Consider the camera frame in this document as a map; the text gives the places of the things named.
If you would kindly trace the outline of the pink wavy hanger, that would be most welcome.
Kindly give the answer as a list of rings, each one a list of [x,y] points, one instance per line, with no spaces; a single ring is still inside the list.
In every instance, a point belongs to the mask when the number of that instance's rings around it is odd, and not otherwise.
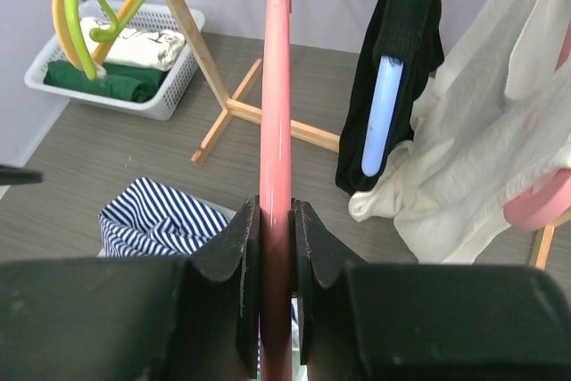
[[[268,0],[261,98],[261,378],[292,378],[291,0]]]

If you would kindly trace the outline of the blue striped tank top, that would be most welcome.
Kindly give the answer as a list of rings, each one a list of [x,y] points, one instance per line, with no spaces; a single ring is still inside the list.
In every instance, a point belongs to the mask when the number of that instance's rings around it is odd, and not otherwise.
[[[137,178],[99,213],[99,255],[190,255],[220,233],[235,214],[150,178]]]

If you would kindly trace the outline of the light blue hanger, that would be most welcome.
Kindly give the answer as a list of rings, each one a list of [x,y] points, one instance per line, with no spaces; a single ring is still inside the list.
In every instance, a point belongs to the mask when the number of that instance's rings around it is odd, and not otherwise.
[[[377,77],[372,95],[361,169],[373,177],[382,164],[404,63],[418,46],[421,26],[416,17],[418,0],[385,0],[375,43]]]

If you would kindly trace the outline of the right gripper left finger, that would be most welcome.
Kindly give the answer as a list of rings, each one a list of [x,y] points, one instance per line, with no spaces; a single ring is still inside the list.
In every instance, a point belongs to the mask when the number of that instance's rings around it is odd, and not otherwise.
[[[250,380],[257,373],[260,207],[190,256],[1,266],[4,380]]]

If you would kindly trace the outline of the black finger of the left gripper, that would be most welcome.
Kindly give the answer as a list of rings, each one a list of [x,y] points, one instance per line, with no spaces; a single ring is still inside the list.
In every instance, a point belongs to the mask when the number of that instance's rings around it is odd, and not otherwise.
[[[14,167],[6,164],[0,165],[0,185],[17,186],[41,183],[44,175],[39,170]]]

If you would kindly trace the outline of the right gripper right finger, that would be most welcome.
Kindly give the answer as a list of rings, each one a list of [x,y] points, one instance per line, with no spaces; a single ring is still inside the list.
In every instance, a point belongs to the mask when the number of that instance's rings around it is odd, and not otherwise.
[[[310,379],[569,379],[570,309],[544,272],[369,263],[302,201],[291,227]]]

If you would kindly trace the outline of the black tank top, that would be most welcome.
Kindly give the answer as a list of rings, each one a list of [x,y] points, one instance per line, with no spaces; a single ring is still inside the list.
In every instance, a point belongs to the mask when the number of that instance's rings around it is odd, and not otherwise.
[[[335,183],[371,190],[389,153],[412,139],[414,102],[443,63],[441,0],[377,0],[363,40],[340,136]]]

